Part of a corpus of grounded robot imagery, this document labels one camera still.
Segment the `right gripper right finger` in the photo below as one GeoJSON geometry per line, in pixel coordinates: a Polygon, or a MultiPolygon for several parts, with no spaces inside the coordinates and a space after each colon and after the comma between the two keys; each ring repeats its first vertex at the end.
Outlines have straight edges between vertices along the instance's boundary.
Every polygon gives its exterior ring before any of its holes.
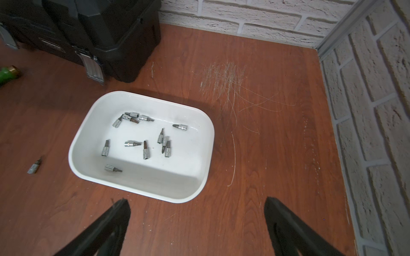
{"type": "Polygon", "coordinates": [[[280,200],[268,197],[264,216],[276,256],[341,256],[280,200]]]}

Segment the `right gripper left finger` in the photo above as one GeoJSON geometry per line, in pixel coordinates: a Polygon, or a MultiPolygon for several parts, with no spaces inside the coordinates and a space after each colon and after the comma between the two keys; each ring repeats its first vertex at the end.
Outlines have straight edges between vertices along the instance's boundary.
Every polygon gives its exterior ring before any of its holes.
{"type": "Polygon", "coordinates": [[[119,256],[130,215],[129,202],[126,199],[117,201],[56,255],[119,256]]]}

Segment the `white plastic storage box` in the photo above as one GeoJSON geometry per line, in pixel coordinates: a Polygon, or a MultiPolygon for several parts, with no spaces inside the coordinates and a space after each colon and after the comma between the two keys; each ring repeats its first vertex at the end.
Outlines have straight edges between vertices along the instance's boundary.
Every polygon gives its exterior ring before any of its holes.
{"type": "Polygon", "coordinates": [[[209,116],[190,106],[125,91],[100,97],[92,105],[70,146],[68,162],[79,178],[127,192],[171,203],[185,203],[198,196],[208,179],[215,129],[209,116]],[[125,112],[154,119],[139,124],[123,120],[112,125],[125,112]],[[186,131],[173,124],[188,126],[186,131]],[[171,156],[162,153],[157,140],[161,129],[171,141],[171,156]],[[101,156],[110,140],[108,156],[101,156]],[[142,144],[125,147],[128,140],[142,144]],[[147,141],[149,159],[143,159],[147,141]],[[105,165],[123,172],[108,172],[105,165]]]}

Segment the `black plastic toolbox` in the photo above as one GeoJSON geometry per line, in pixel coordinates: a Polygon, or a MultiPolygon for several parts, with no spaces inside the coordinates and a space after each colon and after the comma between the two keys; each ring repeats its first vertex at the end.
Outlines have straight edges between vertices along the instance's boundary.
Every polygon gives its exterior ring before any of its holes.
{"type": "Polygon", "coordinates": [[[2,1],[1,38],[131,83],[160,43],[160,1],[2,1]]]}

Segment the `right aluminium corner post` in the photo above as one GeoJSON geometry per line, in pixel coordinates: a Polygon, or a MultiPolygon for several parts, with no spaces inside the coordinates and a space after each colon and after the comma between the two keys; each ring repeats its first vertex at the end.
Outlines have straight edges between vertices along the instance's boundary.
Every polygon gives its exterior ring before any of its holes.
{"type": "Polygon", "coordinates": [[[319,61],[323,61],[381,3],[381,0],[357,1],[316,47],[319,61]]]}

